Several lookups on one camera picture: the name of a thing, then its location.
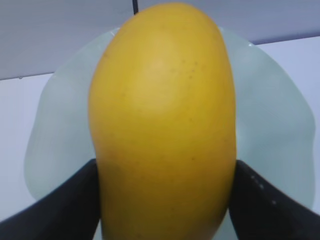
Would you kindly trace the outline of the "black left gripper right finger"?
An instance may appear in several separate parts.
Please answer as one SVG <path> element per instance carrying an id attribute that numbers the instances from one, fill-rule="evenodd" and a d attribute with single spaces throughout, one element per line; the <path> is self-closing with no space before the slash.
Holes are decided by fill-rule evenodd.
<path id="1" fill-rule="evenodd" d="M 240 240 L 318 240 L 320 216 L 237 160 L 229 215 Z"/>

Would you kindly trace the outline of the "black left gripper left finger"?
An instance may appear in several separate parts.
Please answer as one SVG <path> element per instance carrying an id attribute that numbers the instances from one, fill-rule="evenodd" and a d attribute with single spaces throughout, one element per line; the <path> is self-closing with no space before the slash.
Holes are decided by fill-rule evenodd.
<path id="1" fill-rule="evenodd" d="M 92 240 L 101 217 L 98 169 L 91 159 L 33 205 L 1 221 L 2 240 Z"/>

